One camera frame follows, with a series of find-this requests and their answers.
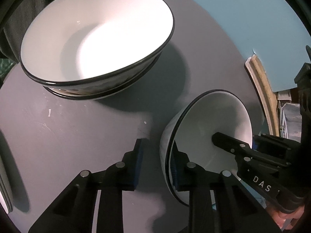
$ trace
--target table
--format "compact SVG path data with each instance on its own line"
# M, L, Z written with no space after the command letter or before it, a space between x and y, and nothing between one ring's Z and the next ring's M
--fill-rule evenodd
M245 59L214 19L193 0L165 0L175 32L154 67L136 84L101 100L70 101L47 92L17 65L0 89L1 157L14 196L10 218L27 232L82 170L101 171L143 141L139 185L123 192L125 233L174 233L188 208L165 184L159 141L168 122L211 89L233 92L257 134L263 113Z

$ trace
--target green object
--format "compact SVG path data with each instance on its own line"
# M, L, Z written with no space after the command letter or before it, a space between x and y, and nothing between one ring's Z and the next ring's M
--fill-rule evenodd
M4 81L7 74L10 72L12 67L15 66L15 62L10 59L0 59L0 79Z

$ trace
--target gray curtain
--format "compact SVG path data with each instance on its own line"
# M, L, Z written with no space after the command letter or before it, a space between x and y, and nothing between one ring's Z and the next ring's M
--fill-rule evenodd
M24 0L0 32L0 58L18 63L21 42L34 18L54 0Z

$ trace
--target black bowl rim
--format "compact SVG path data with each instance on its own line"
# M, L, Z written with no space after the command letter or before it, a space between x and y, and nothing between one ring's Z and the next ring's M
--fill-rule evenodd
M178 200L181 204L185 205L185 206L189 206L188 204L186 204L185 202L183 202L176 194L175 190L174 190L174 187L171 183L171 180L169 178L169 172L170 172L170 156L171 156L171 153L172 153L172 147L173 147L173 143L175 141L175 135L177 133L177 130L182 122L182 120L184 119L184 117L186 116L186 114L188 113L188 111L192 108L192 106L198 101L200 100L201 98L203 98L204 96L208 95L208 94L211 94L211 93L214 93L214 92L226 92L226 93L229 93L233 96L235 96L236 98L238 98L235 94L233 94L232 92L230 91L227 91L227 90L224 90L224 89L213 89L213 90L209 90L209 91L206 91L202 94L200 94L198 97L196 97L186 108L185 110L182 112L182 114L180 115L180 117L178 118L174 128L173 128L173 131L171 133L171 136L169 138L169 143L167 145L167 150L166 150L166 155L165 155L165 164L164 164L164 171L165 171L165 179L166 179L166 183L167 183L167 186L171 192L171 194L176 198L176 200Z
M98 98L102 98L102 97L108 97L110 95L116 94L119 91L126 89L127 87L131 86L132 84L134 84L136 81L138 81L141 77L143 77L153 66L154 64L158 61L158 59L160 58L160 54L158 54L157 57L155 57L155 59L144 69L142 70L139 74L137 74L136 76L134 76L133 78L131 78L130 80L124 82L123 84L116 86L113 89L109 89L107 91L101 92L101 93L97 93L97 94L93 94L93 95L85 95L85 96L71 96L71 95L63 95L61 93L55 92L52 89L43 86L47 91L49 91L51 94L56 95L60 98L63 99L67 99L67 100L76 100L76 101L83 101L83 100L93 100L93 99L98 99Z
M120 68L118 70L115 70L115 71L112 71L110 73L107 73L107 74L102 74L102 75L99 75L99 76L96 76L96 77L92 77L92 78L87 78L87 79L81 79L81 80L74 80L74 81L63 81L63 82L59 82L59 81L48 81L48 80L44 80L44 79L41 79L41 78L38 78L36 76L34 76L33 74L31 74L27 69L26 67L24 66L23 62L22 62L22 59L21 59L21 50L19 52L19 59L20 59L20 64L21 64L21 67L23 69L23 71L25 72L25 74L27 74L27 76L29 78L31 78L32 80L42 84L42 85L46 85L46 86L55 86L55 87L70 87L70 86L77 86L77 85L83 85L83 84L89 84L89 83L93 83L95 81L99 81L99 80L103 80L103 79L107 79L107 78L110 78L112 76L115 76L115 75L118 75L118 74L121 74L121 73L124 73L138 65L140 65L141 63L144 63L146 62L147 60L153 58L154 56L156 56L159 52L162 51L162 49L167 45L167 43L170 41L170 39L172 38L173 36L173 33L174 33L174 30L175 30L175 17L174 17L174 14L170 8L170 6L164 1L162 0L166 6L169 8L169 10L171 11L171 14L172 14L172 17L173 17L173 26L172 26L172 30L171 30L171 33L169 34L168 38L164 41L164 43L159 46L159 48L157 48L155 51L153 51L151 54L147 55L146 57L144 57L143 59L133 63L133 64L130 64L126 67L123 67L123 68Z

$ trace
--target light blue surface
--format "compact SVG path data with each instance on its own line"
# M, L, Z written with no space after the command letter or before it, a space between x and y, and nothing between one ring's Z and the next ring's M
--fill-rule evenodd
M311 37L285 0L194 0L218 22L245 60L259 56L274 92L295 88Z

